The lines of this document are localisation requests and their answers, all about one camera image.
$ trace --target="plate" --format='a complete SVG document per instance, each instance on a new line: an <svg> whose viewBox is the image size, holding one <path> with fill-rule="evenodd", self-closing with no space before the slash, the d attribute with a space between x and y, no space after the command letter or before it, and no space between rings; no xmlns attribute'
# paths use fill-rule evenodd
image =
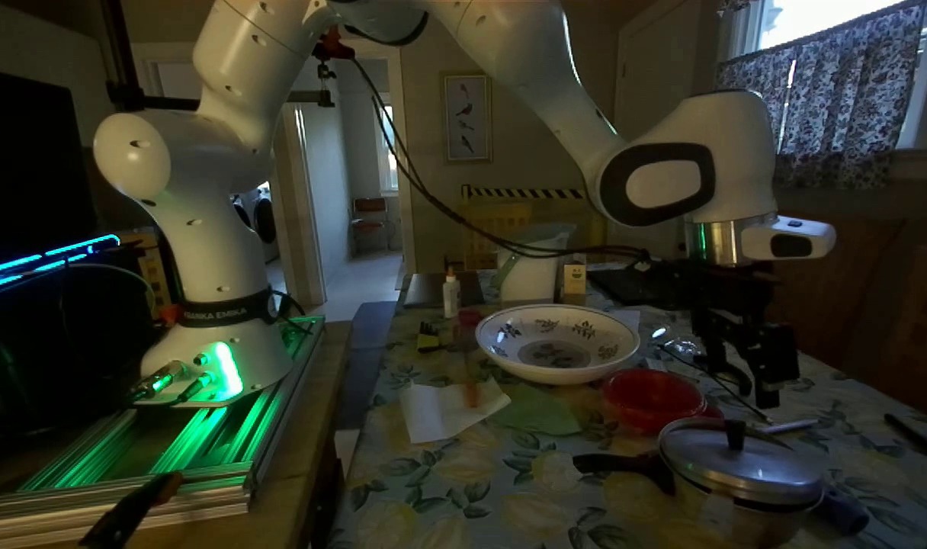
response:
<svg viewBox="0 0 927 549"><path fill-rule="evenodd" d="M589 383L619 369L641 336L599 307L515 304L484 318L477 345L515 377Z"/></svg>

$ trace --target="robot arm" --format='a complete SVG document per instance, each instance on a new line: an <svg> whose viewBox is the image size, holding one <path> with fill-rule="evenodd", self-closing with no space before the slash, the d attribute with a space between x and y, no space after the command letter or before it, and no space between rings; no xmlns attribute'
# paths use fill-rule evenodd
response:
<svg viewBox="0 0 927 549"><path fill-rule="evenodd" d="M229 194L268 179L273 122L323 31L344 23L405 44L426 19L550 124L604 218L728 222L731 262L740 251L772 256L772 136L761 102L745 93L694 97L637 142L623 142L581 86L557 0L218 0L191 56L198 110L115 112L95 133L100 173L156 221L181 271L183 320L145 358L145 376L222 345L237 364L209 399L222 407L289 369L266 318L261 241ZM811 241L806 256L828 241L819 226L782 231Z"/></svg>

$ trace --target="black cable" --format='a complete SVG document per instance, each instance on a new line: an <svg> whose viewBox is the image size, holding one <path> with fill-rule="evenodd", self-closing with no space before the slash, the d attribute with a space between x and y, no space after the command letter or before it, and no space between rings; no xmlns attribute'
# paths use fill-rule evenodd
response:
<svg viewBox="0 0 927 549"><path fill-rule="evenodd" d="M459 214L456 206L449 206L439 194L433 194L425 184L425 178L418 173L411 155L408 155L408 145L402 142L402 133L394 122L394 117L384 110L384 102L383 102L383 93L376 87L373 76L367 73L367 67L352 57L352 65L360 69L363 83L370 86L373 93L373 107L376 107L376 124L384 136L384 145L394 154L396 160L396 168L399 173L408 179L408 187L416 192L420 192L439 214L447 214L449 221L456 221L459 226L488 237L492 243L515 253L515 256L530 256L530 258L555 258L555 256L574 256L574 253L617 253L617 256L633 256L633 258L647 258L650 253L643 246L566 246L566 251L555 251L555 246L538 246L538 243L524 243L524 241L510 241L504 235L494 235L477 222L470 222L463 214Z"/></svg>

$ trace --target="pot lid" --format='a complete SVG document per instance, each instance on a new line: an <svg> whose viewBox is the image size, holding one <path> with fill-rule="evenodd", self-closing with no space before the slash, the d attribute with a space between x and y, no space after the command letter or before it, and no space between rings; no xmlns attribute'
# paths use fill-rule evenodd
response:
<svg viewBox="0 0 927 549"><path fill-rule="evenodd" d="M691 483L764 506L811 506L825 469L778 440L746 435L745 424L674 424L659 435L666 462Z"/></svg>

